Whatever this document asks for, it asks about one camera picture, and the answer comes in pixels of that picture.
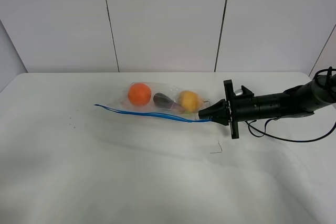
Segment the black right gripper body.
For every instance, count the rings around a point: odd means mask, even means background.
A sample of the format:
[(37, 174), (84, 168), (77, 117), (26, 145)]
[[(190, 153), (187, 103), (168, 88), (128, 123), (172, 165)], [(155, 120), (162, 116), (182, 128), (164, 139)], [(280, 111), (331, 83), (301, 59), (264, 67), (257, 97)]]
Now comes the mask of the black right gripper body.
[(224, 81), (226, 102), (229, 115), (229, 125), (232, 139), (239, 138), (238, 122), (259, 119), (259, 106), (256, 97), (238, 98), (234, 94), (231, 80)]

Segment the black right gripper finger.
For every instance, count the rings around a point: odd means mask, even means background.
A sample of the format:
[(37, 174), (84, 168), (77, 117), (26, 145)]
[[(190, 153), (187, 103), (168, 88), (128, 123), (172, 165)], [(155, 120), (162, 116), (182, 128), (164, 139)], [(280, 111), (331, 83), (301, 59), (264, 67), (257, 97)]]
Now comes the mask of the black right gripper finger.
[(227, 118), (227, 103), (225, 99), (221, 99), (215, 104), (199, 110), (199, 118)]
[(224, 126), (229, 126), (229, 118), (227, 116), (210, 115), (207, 117), (211, 122), (215, 122)]

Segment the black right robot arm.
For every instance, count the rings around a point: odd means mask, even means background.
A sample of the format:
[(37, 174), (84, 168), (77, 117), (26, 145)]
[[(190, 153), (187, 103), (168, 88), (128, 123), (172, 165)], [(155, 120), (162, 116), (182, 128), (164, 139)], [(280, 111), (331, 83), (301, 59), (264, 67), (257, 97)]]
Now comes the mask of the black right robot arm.
[(245, 122), (249, 132), (253, 132), (256, 128), (252, 123), (257, 120), (269, 123), (282, 118), (303, 118), (335, 104), (335, 69), (322, 69), (310, 82), (282, 93), (256, 96), (245, 86), (234, 91), (231, 80), (224, 81), (224, 88), (226, 97), (200, 110), (198, 117), (229, 126), (231, 137), (238, 139), (239, 122)]

